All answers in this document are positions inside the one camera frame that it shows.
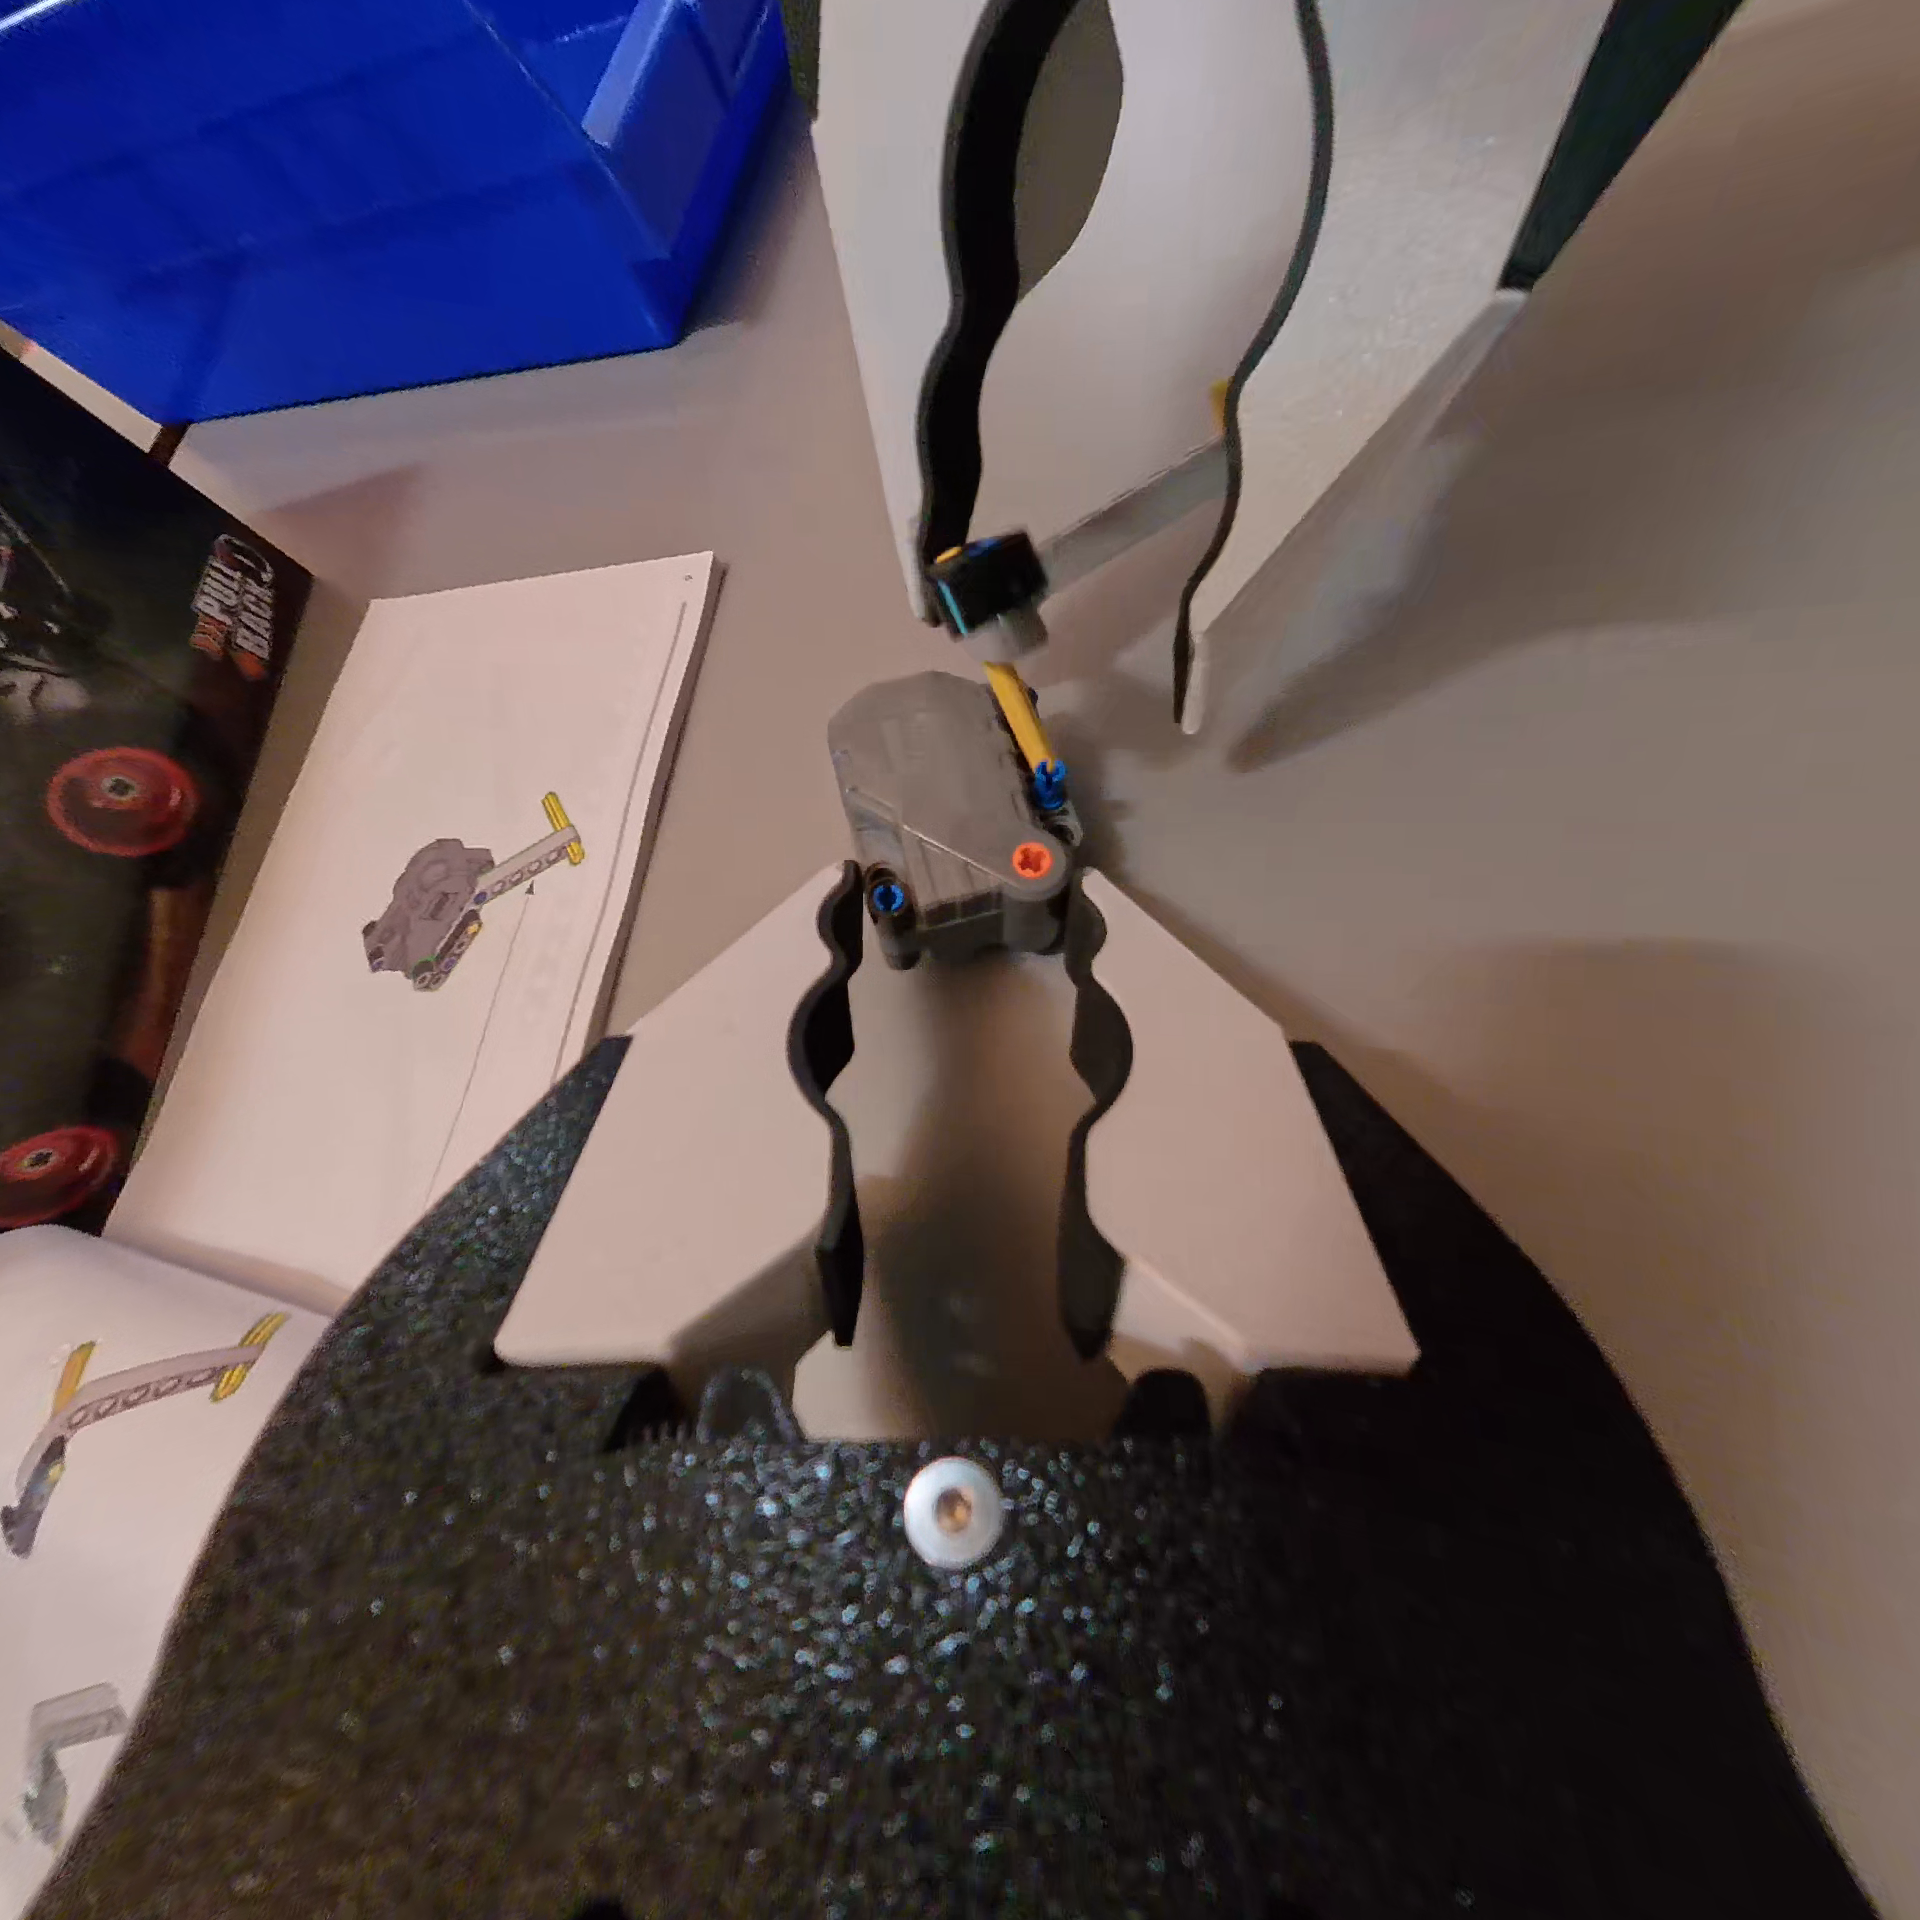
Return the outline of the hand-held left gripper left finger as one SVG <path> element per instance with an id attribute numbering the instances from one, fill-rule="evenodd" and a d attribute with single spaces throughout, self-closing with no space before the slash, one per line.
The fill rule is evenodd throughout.
<path id="1" fill-rule="evenodd" d="M 852 1345 L 867 1248 L 830 1090 L 863 928 L 859 866 L 830 864 L 629 1028 L 503 1361 L 794 1369 Z"/>

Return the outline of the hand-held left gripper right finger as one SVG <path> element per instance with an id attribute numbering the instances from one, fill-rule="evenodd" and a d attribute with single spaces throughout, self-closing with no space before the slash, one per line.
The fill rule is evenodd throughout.
<path id="1" fill-rule="evenodd" d="M 1074 880 L 1059 1299 L 1122 1374 L 1420 1355 L 1284 1028 L 1098 871 Z"/>

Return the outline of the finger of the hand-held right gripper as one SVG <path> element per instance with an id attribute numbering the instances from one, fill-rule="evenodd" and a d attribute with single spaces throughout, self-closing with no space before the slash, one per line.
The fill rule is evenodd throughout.
<path id="1" fill-rule="evenodd" d="M 1357 455 L 1498 310 L 1498 281 L 1611 4 L 1297 4 L 1308 172 L 1284 272 L 1228 377 L 1213 540 L 1173 634 L 1201 731 L 1215 630 Z"/>
<path id="2" fill-rule="evenodd" d="M 1015 177 L 1057 4 L 824 2 L 812 146 L 913 609 L 968 540 L 989 364 L 1020 293 Z"/>

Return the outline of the grey toy brick beam assembly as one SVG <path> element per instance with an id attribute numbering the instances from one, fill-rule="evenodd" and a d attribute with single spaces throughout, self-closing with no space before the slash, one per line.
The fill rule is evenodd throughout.
<path id="1" fill-rule="evenodd" d="M 1061 813 L 1071 802 L 1071 775 L 1022 676 L 1022 662 L 1049 640 L 1045 606 L 1198 509 L 1221 506 L 1228 479 L 1228 445 L 1215 438 L 1051 540 L 1035 542 L 1022 530 L 985 535 L 927 565 L 936 617 L 980 665 L 1043 813 Z"/>

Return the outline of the grey toy motor block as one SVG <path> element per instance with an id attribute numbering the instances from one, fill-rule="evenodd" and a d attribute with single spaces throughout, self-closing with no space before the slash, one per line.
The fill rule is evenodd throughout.
<path id="1" fill-rule="evenodd" d="M 828 758 L 891 967 L 1063 946 L 1083 822 L 1065 763 L 1032 768 L 989 684 L 871 684 L 832 714 Z"/>

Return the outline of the grey desk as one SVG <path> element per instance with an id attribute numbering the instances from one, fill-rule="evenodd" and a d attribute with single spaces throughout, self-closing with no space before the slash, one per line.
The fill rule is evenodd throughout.
<path id="1" fill-rule="evenodd" d="M 1303 528 L 1173 725 L 1179 531 L 1069 640 L 1116 877 L 1322 1039 L 1607 1348 L 1798 1762 L 1916 1916 L 1916 4 L 1746 4 L 1397 481 Z M 683 347 L 208 422 L 314 575 L 214 912 L 362 606 L 727 570 L 613 1021 L 836 857 L 824 721 L 907 609 L 801 112 Z"/>

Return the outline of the blue plastic bin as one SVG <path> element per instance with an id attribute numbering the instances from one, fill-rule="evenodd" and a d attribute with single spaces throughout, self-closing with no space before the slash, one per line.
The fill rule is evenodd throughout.
<path id="1" fill-rule="evenodd" d="M 5 4 L 3 310 L 155 422 L 667 350 L 766 2 Z"/>

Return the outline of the open instruction booklet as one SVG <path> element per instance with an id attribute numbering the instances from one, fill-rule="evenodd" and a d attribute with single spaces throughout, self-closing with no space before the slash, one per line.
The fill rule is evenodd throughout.
<path id="1" fill-rule="evenodd" d="M 100 1234 L 5 1150 L 3 1903 L 113 1770 L 327 1323 L 588 1049 L 711 554 L 372 602 Z"/>

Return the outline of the black toy set box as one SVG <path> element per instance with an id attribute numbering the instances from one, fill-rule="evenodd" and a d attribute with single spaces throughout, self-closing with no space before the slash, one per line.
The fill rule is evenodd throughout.
<path id="1" fill-rule="evenodd" d="M 312 587 L 5 356 L 7 1234 L 127 1181 Z"/>

